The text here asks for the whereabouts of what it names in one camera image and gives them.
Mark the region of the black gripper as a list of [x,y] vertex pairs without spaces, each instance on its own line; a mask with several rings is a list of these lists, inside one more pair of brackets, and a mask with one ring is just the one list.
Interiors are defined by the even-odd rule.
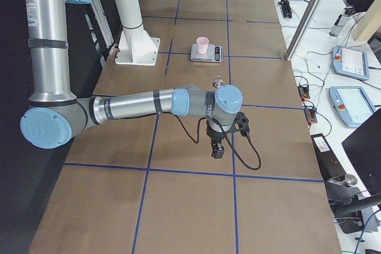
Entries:
[[217,123],[207,123],[207,135],[211,139],[212,154],[214,159],[221,159],[224,155],[222,140],[226,138],[227,133],[232,132],[232,126],[219,126]]

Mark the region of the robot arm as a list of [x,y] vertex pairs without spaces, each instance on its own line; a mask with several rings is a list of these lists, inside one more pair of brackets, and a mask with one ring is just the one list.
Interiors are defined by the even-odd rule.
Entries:
[[207,122],[212,157],[224,154],[228,134],[248,131],[248,119],[241,111],[243,96],[232,85],[214,80],[214,90],[203,91],[192,84],[181,88],[154,90],[117,97],[92,96],[97,71],[76,77],[71,91],[66,6],[92,4],[92,0],[25,0],[28,46],[33,71],[33,92],[29,108],[20,119],[23,137],[42,149],[66,144],[82,131],[111,120],[172,114],[177,119],[198,117]]

